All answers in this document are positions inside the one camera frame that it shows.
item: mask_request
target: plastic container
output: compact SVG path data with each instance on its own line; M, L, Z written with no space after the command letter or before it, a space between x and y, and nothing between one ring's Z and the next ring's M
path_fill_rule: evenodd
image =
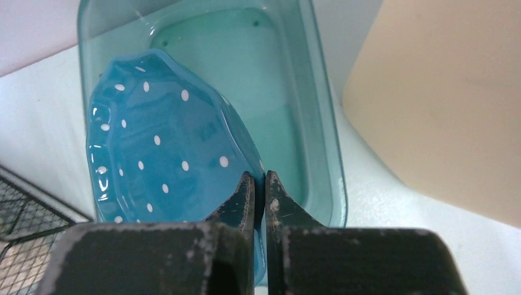
M78 33L85 106L112 58L162 49L234 105L266 169L277 171L297 202L323 224L345 225L311 0L84 0Z

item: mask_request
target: beige object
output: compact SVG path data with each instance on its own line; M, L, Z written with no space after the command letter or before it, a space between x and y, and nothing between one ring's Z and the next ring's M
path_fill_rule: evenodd
M521 1L384 1L343 100L410 187L521 227Z

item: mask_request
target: blue plate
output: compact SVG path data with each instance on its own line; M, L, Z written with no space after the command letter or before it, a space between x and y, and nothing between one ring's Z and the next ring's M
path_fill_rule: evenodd
M110 62L90 97L87 160L102 222L204 220L250 172L260 282L260 155L230 103L165 52L150 49Z

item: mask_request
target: dish rack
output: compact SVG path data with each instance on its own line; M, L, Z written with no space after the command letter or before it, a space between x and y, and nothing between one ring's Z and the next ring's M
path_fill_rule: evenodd
M0 295L33 294L54 245L76 222L42 200L56 204L56 198L5 171L0 169Z

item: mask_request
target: blue bowl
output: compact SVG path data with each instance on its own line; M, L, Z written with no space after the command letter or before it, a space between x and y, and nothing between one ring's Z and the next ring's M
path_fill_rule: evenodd
M256 181L256 282L264 167L230 103L165 52L113 59L91 97L87 158L102 222L204 220L244 171Z

